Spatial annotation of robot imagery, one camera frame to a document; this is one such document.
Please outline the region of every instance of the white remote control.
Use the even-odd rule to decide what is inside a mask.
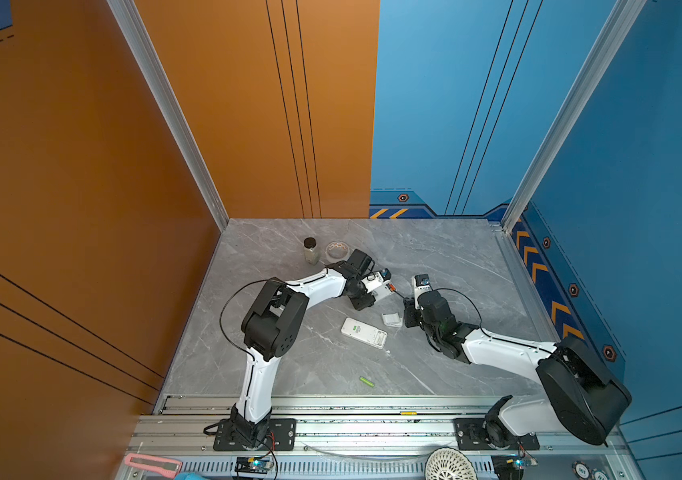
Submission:
[[[346,321],[344,321],[341,327],[341,333],[368,345],[373,345],[377,349],[384,348],[384,342],[386,341],[386,332],[383,330],[348,317],[346,317]]]

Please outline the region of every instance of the orange wall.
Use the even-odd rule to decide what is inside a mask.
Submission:
[[[106,2],[12,12],[0,274],[18,285],[0,276],[0,476],[109,478],[219,232]]]
[[[368,216],[378,1],[136,4],[231,217]]]

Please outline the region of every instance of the white perforated bowl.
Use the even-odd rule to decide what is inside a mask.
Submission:
[[[469,459],[454,448],[435,450],[424,468],[426,480],[477,480]]]

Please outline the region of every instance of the black mounting plate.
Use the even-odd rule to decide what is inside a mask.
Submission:
[[[274,434],[274,451],[288,452],[293,450],[296,443],[296,419],[295,418],[270,418],[269,432]],[[216,441],[213,450],[218,452],[269,452],[269,448],[261,445],[258,448],[245,447],[244,438],[234,430],[231,420],[221,421],[216,430]],[[264,443],[271,445],[271,437],[268,436]]]
[[[483,418],[453,418],[453,428],[455,430],[455,440],[459,443],[459,450],[513,450],[517,445],[508,448],[497,448],[488,443],[485,429],[482,424]],[[519,442],[525,450],[538,450],[536,434],[518,437]]]

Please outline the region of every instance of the gray marble tabletop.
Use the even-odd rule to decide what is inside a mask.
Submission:
[[[341,240],[388,268],[393,283],[412,296],[409,279],[429,274],[432,285],[460,290],[474,300],[487,330],[540,340],[528,319],[507,266],[485,220],[231,220],[221,235],[211,270],[170,369],[163,395],[239,396],[246,355],[221,335],[223,303],[240,286],[276,276],[295,280],[319,272],[303,258],[303,239],[318,246]],[[323,253],[320,262],[332,263]],[[240,322],[261,286],[237,295],[224,312],[223,326],[241,343]],[[459,321],[476,313],[452,292],[442,292]],[[361,312],[349,299],[327,300],[309,309],[298,340],[283,357],[274,395],[529,395],[540,388],[491,366],[467,365],[432,350],[416,327],[383,324],[384,313],[403,312],[391,295]],[[346,317],[388,332],[383,350],[341,333]],[[364,376],[375,384],[361,382]]]

